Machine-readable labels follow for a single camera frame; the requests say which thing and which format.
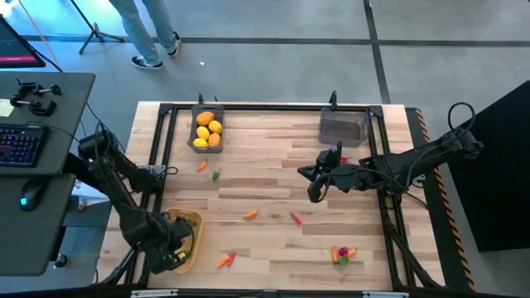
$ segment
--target shoe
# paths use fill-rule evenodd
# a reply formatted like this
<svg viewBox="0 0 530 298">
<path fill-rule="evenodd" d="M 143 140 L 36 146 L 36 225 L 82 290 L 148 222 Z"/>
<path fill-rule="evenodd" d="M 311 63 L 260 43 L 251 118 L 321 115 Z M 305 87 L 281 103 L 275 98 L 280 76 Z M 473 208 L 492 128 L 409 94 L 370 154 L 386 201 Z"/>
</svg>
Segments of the shoe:
<svg viewBox="0 0 530 298">
<path fill-rule="evenodd" d="M 162 62 L 157 65 L 152 65 L 141 55 L 131 58 L 131 63 L 132 65 L 145 70 L 161 70 L 164 68 L 164 64 Z"/>
<path fill-rule="evenodd" d="M 171 58 L 175 58 L 176 57 L 176 54 L 179 53 L 179 48 L 181 47 L 181 37 L 174 31 L 173 31 L 173 36 L 176 39 L 176 48 L 171 53 L 167 53 Z"/>
</svg>

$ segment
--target mango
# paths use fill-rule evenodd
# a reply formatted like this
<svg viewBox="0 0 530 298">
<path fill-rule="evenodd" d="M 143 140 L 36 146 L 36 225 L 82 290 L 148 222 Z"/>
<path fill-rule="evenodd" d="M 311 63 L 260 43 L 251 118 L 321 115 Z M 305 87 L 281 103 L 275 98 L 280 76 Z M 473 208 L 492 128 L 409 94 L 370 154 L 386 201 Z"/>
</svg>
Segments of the mango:
<svg viewBox="0 0 530 298">
<path fill-rule="evenodd" d="M 207 147 L 208 146 L 208 142 L 198 137 L 195 140 L 193 140 L 193 146 L 195 146 L 195 147 Z"/>
<path fill-rule="evenodd" d="M 208 141 L 208 138 L 210 137 L 210 131 L 206 127 L 198 127 L 197 137 L 200 137 L 201 139 Z"/>
<path fill-rule="evenodd" d="M 197 115 L 197 118 L 195 120 L 200 126 L 208 126 L 208 124 L 210 124 L 210 122 L 212 122 L 214 118 L 215 115 L 212 112 L 203 112 Z"/>
<path fill-rule="evenodd" d="M 221 144 L 221 136 L 214 132 L 210 135 L 210 139 L 208 140 L 208 146 L 210 147 L 217 147 Z"/>
<path fill-rule="evenodd" d="M 212 121 L 210 124 L 208 124 L 208 128 L 212 132 L 217 132 L 218 134 L 221 134 L 223 132 L 223 125 L 219 123 L 219 121 Z"/>
</svg>

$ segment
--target wooden table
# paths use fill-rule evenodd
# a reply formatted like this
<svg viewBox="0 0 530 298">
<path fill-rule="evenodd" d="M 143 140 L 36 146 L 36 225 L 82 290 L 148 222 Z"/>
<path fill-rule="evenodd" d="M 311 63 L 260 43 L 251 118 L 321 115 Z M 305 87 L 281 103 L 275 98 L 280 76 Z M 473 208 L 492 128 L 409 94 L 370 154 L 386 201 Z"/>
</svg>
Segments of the wooden table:
<svg viewBox="0 0 530 298">
<path fill-rule="evenodd" d="M 139 165 L 147 164 L 159 104 L 141 102 L 137 107 L 127 156 Z M 383 105 L 383 111 L 391 151 L 410 149 L 404 107 Z M 224 150 L 211 155 L 198 155 L 186 145 L 190 120 L 189 111 L 178 112 L 169 164 L 178 167 L 179 174 L 166 180 L 162 210 L 179 207 L 201 212 L 206 219 L 205 232 L 193 268 L 185 274 L 152 275 L 150 287 L 391 289 L 375 191 L 345 194 L 330 188 L 325 201 L 312 204 L 306 194 L 309 181 L 296 172 L 299 166 L 313 164 L 319 151 L 330 147 L 317 139 L 320 113 L 225 111 Z M 370 156 L 368 142 L 357 148 L 345 147 L 343 155 L 353 161 Z M 208 166 L 197 173 L 205 157 Z M 212 181 L 212 172 L 218 168 L 221 177 Z M 412 188 L 411 192 L 424 199 L 421 190 Z M 242 219 L 254 209 L 259 209 L 258 217 Z M 292 220 L 291 211 L 303 218 L 302 226 Z M 404 195 L 402 211 L 411 250 L 434 280 L 444 284 L 427 210 Z M 118 222 L 113 211 L 99 258 L 101 278 L 129 249 Z M 330 252 L 334 245 L 359 252 L 348 265 L 336 266 Z M 230 252 L 237 252 L 233 266 L 215 269 L 219 259 Z M 397 260 L 405 282 L 400 253 Z"/>
</svg>

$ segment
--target computer keyboard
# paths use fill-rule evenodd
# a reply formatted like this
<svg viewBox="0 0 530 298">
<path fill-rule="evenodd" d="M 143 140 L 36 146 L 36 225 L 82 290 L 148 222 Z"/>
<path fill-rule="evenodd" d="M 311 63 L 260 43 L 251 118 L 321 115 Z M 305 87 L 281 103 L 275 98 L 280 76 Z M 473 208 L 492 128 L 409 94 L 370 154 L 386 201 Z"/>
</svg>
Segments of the computer keyboard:
<svg viewBox="0 0 530 298">
<path fill-rule="evenodd" d="M 49 127 L 0 124 L 0 166 L 35 167 Z"/>
</svg>

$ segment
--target person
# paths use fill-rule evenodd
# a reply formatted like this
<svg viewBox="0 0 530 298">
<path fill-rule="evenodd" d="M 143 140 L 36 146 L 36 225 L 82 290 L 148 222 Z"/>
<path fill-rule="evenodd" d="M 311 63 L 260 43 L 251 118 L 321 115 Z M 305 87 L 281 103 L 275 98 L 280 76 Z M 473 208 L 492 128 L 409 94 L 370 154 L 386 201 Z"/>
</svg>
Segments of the person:
<svg viewBox="0 0 530 298">
<path fill-rule="evenodd" d="M 132 43 L 140 52 L 134 56 L 131 62 L 134 66 L 146 70 L 161 70 L 164 63 L 158 56 L 157 48 L 152 38 L 142 24 L 138 9 L 134 0 L 109 0 L 122 17 L 123 28 L 131 38 Z M 181 38 L 173 30 L 169 19 L 169 12 L 163 0 L 143 0 L 149 17 L 151 18 L 157 36 L 162 46 L 171 58 L 175 58 L 179 52 Z"/>
</svg>

